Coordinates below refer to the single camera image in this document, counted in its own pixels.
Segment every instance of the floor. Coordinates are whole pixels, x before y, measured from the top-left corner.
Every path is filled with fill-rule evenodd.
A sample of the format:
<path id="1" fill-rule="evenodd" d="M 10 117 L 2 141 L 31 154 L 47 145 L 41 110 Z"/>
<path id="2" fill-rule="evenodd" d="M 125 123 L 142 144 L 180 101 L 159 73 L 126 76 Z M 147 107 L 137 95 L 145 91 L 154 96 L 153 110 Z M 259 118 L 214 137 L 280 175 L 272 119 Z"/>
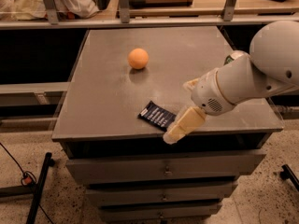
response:
<path id="1" fill-rule="evenodd" d="M 50 167 L 41 206 L 55 224 L 101 224 L 95 207 L 84 198 L 85 188 L 74 182 L 65 168 L 67 157 L 60 144 L 51 141 L 46 119 L 3 120 L 0 142 L 24 170 L 38 178 L 46 152 L 55 165 Z M 267 155 L 252 175 L 241 176 L 230 198 L 222 202 L 217 215 L 211 217 L 172 218 L 170 224 L 297 224 L 299 192 L 290 180 L 283 181 L 279 172 L 289 164 L 299 176 L 299 119 L 286 119 L 285 129 L 273 133 L 263 146 Z M 0 148 L 0 187 L 19 186 L 21 172 L 8 154 Z M 0 224 L 25 223 L 32 195 L 0 199 Z M 159 220 L 132 221 L 131 224 L 159 223 Z M 38 209 L 36 223 L 50 223 Z"/>

